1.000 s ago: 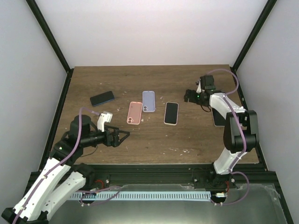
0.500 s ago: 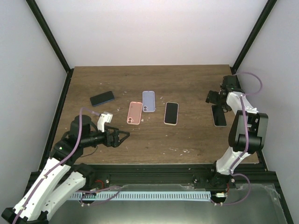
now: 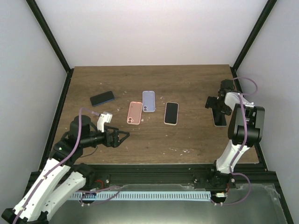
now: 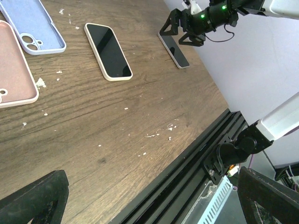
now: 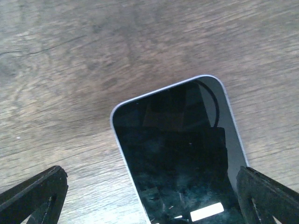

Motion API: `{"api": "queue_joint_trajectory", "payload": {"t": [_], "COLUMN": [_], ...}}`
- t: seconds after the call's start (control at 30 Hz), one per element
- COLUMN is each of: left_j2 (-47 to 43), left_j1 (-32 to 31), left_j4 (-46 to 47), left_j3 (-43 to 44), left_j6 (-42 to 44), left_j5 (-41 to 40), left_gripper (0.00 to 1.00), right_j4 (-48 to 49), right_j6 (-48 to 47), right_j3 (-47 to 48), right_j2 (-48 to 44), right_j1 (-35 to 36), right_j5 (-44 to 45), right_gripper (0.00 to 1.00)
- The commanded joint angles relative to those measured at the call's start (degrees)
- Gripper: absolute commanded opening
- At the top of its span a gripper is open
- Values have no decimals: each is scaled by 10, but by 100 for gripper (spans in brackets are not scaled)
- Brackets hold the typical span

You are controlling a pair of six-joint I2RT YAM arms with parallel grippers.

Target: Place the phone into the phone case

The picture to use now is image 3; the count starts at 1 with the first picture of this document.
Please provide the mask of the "pink phone case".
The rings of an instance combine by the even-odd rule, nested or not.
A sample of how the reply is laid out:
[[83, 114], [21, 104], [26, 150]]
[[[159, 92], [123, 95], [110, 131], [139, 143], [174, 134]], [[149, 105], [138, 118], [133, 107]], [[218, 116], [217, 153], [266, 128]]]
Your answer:
[[142, 102], [130, 102], [127, 115], [127, 123], [130, 125], [139, 125], [141, 121], [141, 114]]

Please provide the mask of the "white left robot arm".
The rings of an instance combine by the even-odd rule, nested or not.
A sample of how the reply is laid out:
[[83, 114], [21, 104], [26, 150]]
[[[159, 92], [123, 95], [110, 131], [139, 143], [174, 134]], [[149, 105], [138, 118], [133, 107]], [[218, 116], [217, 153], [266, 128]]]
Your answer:
[[9, 224], [47, 224], [57, 210], [81, 188], [95, 184], [95, 171], [89, 165], [75, 162], [84, 148], [104, 145], [118, 147], [130, 134], [108, 126], [110, 113], [99, 115], [97, 124], [85, 115], [76, 116], [57, 142], [34, 184], [13, 208], [1, 217]]

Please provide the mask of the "white black phone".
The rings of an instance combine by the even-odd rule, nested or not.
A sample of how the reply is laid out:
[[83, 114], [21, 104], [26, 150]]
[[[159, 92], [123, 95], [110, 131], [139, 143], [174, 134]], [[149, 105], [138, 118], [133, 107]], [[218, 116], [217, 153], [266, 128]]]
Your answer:
[[214, 125], [217, 127], [226, 127], [227, 122], [225, 115], [215, 109], [212, 109], [212, 116], [213, 116], [213, 121]]

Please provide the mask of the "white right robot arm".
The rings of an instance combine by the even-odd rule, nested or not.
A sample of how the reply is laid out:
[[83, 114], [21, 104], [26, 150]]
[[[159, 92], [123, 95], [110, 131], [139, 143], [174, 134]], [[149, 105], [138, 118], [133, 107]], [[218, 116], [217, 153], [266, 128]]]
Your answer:
[[225, 126], [225, 116], [231, 117], [228, 144], [207, 177], [213, 188], [228, 182], [241, 156], [262, 139], [265, 108], [249, 102], [245, 96], [235, 89], [233, 79], [225, 79], [221, 81], [218, 96], [206, 100], [205, 108], [212, 109], [215, 125]]

